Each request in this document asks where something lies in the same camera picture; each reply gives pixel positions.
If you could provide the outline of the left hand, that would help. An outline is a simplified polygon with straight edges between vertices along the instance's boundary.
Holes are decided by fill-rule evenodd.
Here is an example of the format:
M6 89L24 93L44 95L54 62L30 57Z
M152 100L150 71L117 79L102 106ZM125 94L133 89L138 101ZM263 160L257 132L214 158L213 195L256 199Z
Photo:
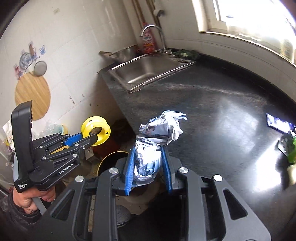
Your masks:
M13 189L14 204L22 208L26 214L31 214L38 209L33 201L33 198L35 197L41 198L46 202L52 202L56 198L56 188L53 186L47 191L40 191L37 188L32 187L22 193L18 193L15 187Z

